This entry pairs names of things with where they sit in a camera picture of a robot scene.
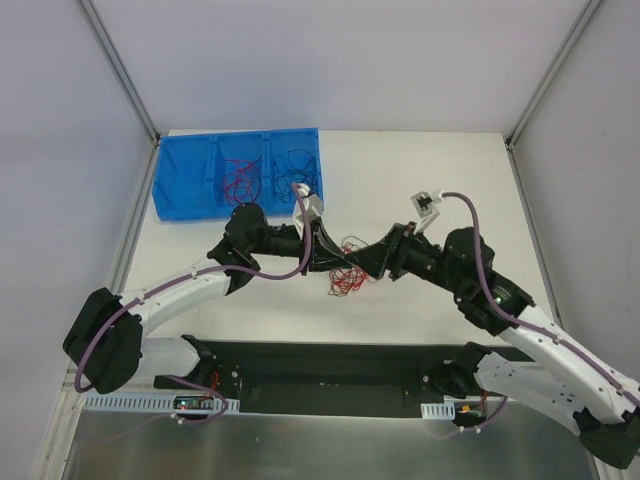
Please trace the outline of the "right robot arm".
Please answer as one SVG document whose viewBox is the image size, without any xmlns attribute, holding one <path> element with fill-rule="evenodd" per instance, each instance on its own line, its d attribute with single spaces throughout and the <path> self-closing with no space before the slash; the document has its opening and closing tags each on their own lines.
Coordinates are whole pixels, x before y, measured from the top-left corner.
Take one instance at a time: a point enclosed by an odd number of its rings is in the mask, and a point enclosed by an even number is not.
<svg viewBox="0 0 640 480">
<path fill-rule="evenodd" d="M 493 271 L 494 256 L 473 227 L 453 230 L 436 246 L 409 223 L 394 225 L 347 259 L 374 278 L 410 273 L 451 292 L 467 321 L 544 370 L 539 381 L 519 380 L 499 366 L 496 353 L 486 352 L 450 369 L 457 392 L 483 388 L 525 403 L 564 423 L 594 457 L 628 468 L 639 452 L 638 381 L 580 345 L 527 292 Z"/>
</svg>

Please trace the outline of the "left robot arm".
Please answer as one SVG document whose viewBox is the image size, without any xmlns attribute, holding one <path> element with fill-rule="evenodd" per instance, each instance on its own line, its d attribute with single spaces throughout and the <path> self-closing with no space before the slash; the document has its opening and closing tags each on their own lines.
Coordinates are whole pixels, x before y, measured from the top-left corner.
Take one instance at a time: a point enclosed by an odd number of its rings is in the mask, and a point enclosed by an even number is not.
<svg viewBox="0 0 640 480">
<path fill-rule="evenodd" d="M 273 226 L 255 203 L 237 207 L 219 243 L 183 271 L 146 288 L 114 294 L 92 292 L 63 342 L 76 364 L 74 387 L 84 393 L 112 393 L 138 377 L 166 377 L 187 388 L 216 385 L 215 360 L 195 337 L 154 338 L 152 332 L 207 301 L 221 299 L 265 278 L 257 255 L 291 257 L 291 278 L 312 268 L 313 236 L 322 206 L 306 199 L 294 210 L 293 224 Z"/>
</svg>

